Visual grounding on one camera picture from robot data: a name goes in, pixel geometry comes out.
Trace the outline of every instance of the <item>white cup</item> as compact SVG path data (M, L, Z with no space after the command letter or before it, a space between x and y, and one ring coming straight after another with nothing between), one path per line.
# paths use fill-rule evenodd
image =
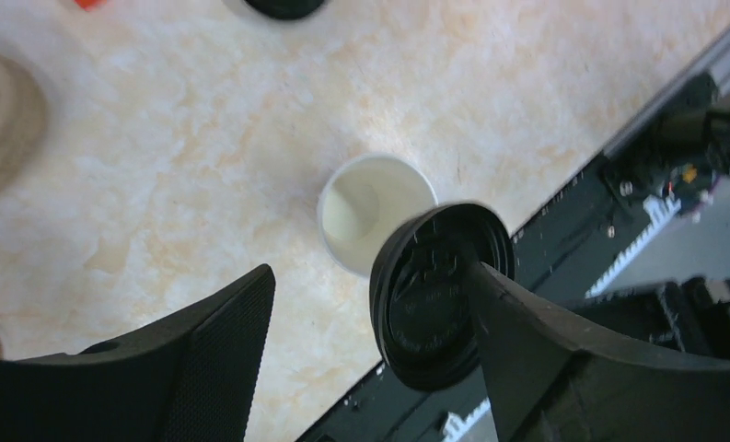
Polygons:
M433 186L417 168L390 154L366 154L344 164L324 186L319 233L342 268L369 277L389 235L436 205Z

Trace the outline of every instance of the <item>white cup rim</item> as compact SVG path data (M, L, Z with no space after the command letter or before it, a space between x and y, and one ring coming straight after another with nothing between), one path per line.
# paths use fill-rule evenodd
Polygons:
M341 262L337 256L335 256L334 252L332 251L332 248L330 247L330 243L327 241L327 235L324 232L324 222L323 222L323 204L327 201L327 194L330 192L330 189L332 187L332 183L338 180L338 178L348 171L352 166L355 166L357 163L360 163L362 161L367 161L371 159L388 159L392 161L397 161L399 163L402 163L404 166L407 166L408 168L412 169L416 174L418 174L422 180L424 181L424 184L426 184L427 188L430 190L430 193L433 197L433 205L438 206L438 197L435 193L435 187L433 187L433 184L430 182L430 180L427 178L424 173L417 168L415 165L413 165L410 161L405 160L401 157L398 157L394 154L390 154L388 152L369 152L366 154L362 154L357 157L353 157L342 164L337 170L335 170L334 173L332 173L332 176L327 180L327 183L324 184L324 189L321 191L321 195L319 196L319 202L316 204L316 224L318 225L319 229L319 236L321 237L321 243L324 245L324 250L327 251L327 254L330 255L333 261L335 261L336 264L340 265L343 269L346 271L353 273L357 276L362 276L363 278L367 278L370 276L370 272L367 273L360 273L351 267L345 265L343 262Z

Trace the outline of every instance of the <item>bolt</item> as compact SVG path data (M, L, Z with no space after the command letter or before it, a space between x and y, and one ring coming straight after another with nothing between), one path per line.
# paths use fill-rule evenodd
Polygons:
M622 196L629 196L632 194L632 182L623 181L620 183L620 194Z

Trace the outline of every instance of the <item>black lid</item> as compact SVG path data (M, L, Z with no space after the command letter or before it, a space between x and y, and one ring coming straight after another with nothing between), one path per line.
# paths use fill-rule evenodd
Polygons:
M514 251L500 218L475 203L451 204L406 221L370 274L370 320L378 351L406 386L441 390L479 365L462 277L486 262L514 277Z
M246 0L254 9L276 20L299 20L312 14L324 0Z

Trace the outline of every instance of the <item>table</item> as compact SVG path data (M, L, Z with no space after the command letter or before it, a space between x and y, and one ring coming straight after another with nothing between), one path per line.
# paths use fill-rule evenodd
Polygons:
M78 352L278 279L247 440L293 440L379 358L367 283L315 206L330 174L400 155L443 201L517 228L730 23L730 1L0 2L0 53L52 108L0 193L6 357Z

